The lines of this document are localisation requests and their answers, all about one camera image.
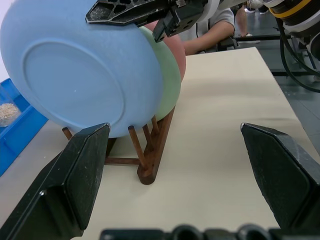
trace person's arm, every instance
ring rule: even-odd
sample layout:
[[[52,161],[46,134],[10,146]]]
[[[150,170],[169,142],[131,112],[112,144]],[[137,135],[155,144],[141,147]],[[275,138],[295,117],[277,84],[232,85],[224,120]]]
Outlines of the person's arm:
[[[234,15],[230,9],[219,12],[214,18],[214,25],[207,33],[183,43],[187,56],[212,48],[234,34]]]

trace person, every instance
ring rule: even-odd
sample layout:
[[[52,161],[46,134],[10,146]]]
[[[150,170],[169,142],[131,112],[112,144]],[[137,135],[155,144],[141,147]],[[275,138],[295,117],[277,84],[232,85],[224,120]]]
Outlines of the person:
[[[179,34],[185,54],[212,52],[216,45],[235,32],[235,17],[230,8],[219,10],[208,21],[193,25]]]
[[[252,34],[248,32],[247,14],[243,3],[240,3],[231,8],[233,15],[235,16],[235,22],[239,27],[241,37],[252,37]],[[241,43],[258,44],[259,40],[255,41],[242,41]]]

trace blue container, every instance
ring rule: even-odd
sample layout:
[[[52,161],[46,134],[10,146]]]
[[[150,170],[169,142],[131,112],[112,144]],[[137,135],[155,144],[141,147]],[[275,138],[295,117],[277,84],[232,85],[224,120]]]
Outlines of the blue container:
[[[10,79],[1,82],[21,115],[9,126],[0,127],[0,176],[48,121],[24,99]]]

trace gray floor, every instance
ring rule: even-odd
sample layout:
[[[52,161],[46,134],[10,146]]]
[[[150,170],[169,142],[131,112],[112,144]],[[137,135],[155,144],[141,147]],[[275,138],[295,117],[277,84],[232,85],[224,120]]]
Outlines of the gray floor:
[[[248,31],[253,35],[278,34],[275,18],[268,12],[265,15],[248,13]],[[283,70],[278,40],[262,41],[258,44],[240,44],[240,48],[255,46],[258,48],[270,70]],[[295,61],[286,54],[289,67],[293,71],[301,70]],[[314,82],[313,76],[299,77],[305,83],[311,83],[320,89],[320,82]],[[291,104],[292,109],[302,123],[314,147],[320,154],[320,93],[311,92],[295,84],[289,77],[276,77],[276,81]]]

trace table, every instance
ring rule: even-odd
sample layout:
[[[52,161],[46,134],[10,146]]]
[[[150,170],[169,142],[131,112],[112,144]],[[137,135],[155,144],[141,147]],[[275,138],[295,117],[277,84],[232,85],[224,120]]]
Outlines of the table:
[[[142,185],[136,166],[105,166],[81,239],[98,239],[104,228],[170,231],[178,224],[192,224],[200,230],[234,231],[244,223],[276,227],[253,176],[242,122],[291,135],[320,162],[256,48],[189,56],[155,183]],[[0,177],[0,225],[37,173],[66,144],[61,127],[49,121]],[[117,140],[111,154],[133,153],[125,137]]]

